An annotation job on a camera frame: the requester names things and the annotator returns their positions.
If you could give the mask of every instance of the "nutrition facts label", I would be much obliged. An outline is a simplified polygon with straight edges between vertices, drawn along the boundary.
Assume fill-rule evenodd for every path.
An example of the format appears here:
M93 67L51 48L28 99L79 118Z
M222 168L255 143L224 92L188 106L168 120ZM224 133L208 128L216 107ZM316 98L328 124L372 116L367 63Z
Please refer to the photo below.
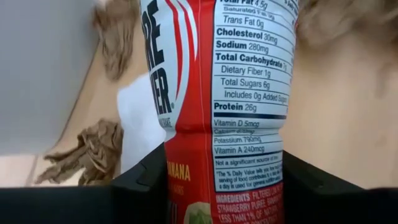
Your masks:
M295 48L297 2L217 0L212 125L217 192L282 180L282 140Z

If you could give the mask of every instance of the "protein shake bottle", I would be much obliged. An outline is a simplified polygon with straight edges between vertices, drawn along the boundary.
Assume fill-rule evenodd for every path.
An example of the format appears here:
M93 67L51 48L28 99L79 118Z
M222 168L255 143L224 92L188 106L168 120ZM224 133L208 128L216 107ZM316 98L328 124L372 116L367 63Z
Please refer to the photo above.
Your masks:
M297 0L141 0L169 223L283 223Z

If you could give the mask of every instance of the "gray surface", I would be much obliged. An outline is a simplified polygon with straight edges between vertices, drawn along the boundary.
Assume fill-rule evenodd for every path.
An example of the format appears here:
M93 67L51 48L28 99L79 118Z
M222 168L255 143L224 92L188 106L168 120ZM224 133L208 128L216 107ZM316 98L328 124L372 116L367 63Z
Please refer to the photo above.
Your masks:
M92 0L0 0L0 154L60 138L98 38Z

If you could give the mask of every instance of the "white paper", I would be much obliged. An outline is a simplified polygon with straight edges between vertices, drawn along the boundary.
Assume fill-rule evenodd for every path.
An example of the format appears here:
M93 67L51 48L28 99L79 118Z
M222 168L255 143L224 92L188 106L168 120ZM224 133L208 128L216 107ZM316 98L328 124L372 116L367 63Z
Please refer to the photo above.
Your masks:
M119 90L118 110L124 129L121 173L131 169L165 140L157 119L149 74Z

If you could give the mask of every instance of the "brand logo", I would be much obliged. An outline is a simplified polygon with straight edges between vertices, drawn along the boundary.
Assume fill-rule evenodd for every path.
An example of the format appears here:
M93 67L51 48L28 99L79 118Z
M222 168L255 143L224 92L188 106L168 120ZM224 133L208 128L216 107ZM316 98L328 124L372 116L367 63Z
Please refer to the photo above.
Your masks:
M145 36L147 63L157 114L164 114L171 113L172 109L166 71L162 67L154 70L156 66L164 63L163 50L158 49L156 41L160 37L160 24L157 24L154 17L158 10L157 1L151 1L148 4L147 10L142 13L142 30Z
M172 128L180 114L198 37L186 0L141 0L142 30L159 122Z

